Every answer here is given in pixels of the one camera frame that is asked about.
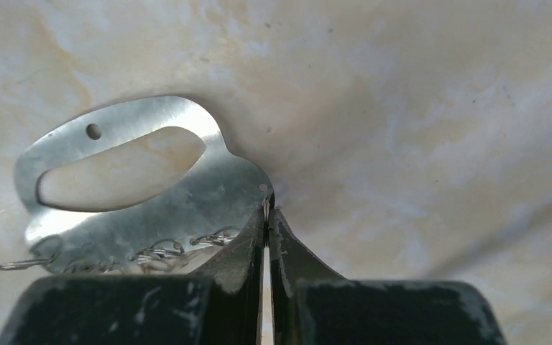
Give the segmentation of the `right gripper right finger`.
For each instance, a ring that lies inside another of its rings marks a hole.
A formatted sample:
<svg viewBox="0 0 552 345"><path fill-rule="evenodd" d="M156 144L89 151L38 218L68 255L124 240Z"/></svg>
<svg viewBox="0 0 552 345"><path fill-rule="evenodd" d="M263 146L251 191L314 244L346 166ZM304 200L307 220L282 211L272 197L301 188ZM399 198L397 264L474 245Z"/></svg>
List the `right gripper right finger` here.
<svg viewBox="0 0 552 345"><path fill-rule="evenodd" d="M504 344L484 296L460 281L350 280L293 233L268 228L276 344Z"/></svg>

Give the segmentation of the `silver split keyring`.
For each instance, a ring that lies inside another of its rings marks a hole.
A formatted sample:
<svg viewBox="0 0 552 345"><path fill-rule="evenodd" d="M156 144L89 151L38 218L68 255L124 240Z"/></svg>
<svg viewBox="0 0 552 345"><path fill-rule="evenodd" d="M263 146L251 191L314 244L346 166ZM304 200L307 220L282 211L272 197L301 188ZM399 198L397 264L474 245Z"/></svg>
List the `silver split keyring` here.
<svg viewBox="0 0 552 345"><path fill-rule="evenodd" d="M262 201L262 213L263 213L265 224L268 224L270 221L270 212L273 209L274 201L275 201L274 190L272 188L269 188L266 190L264 199Z"/></svg>

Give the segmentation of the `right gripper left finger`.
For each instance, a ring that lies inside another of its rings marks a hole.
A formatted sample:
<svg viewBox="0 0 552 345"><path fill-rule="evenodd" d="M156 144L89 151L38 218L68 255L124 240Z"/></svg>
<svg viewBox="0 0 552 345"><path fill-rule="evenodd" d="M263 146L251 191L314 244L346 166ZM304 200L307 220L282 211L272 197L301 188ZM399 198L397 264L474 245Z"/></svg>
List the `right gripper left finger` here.
<svg viewBox="0 0 552 345"><path fill-rule="evenodd" d="M265 216L186 275L51 275L32 283L0 344L259 344Z"/></svg>

